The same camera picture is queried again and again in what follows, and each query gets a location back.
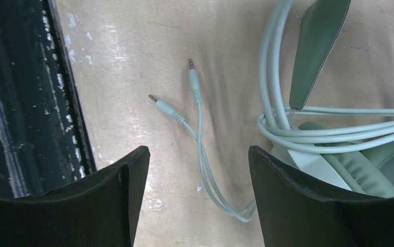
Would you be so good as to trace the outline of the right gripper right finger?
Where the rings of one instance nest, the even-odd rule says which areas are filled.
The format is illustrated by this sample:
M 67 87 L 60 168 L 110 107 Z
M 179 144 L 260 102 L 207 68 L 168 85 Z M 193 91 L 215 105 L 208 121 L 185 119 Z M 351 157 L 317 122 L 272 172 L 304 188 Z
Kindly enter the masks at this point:
M 394 198 L 328 184 L 259 146 L 248 159 L 265 246 L 394 246 Z

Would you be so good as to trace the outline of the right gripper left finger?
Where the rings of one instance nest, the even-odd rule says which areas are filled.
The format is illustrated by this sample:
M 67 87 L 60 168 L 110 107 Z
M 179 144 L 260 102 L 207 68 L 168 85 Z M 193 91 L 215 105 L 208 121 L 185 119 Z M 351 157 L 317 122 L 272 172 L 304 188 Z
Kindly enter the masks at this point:
M 43 196 L 0 199 L 0 246 L 133 246 L 149 162 L 139 146 Z

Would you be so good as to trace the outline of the mint green headphones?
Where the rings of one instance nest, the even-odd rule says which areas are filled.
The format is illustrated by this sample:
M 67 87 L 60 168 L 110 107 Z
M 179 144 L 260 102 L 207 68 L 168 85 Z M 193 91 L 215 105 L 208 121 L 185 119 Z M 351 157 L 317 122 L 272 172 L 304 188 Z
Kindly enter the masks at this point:
M 278 1 L 259 86 L 273 155 L 329 184 L 394 197 L 394 1 Z

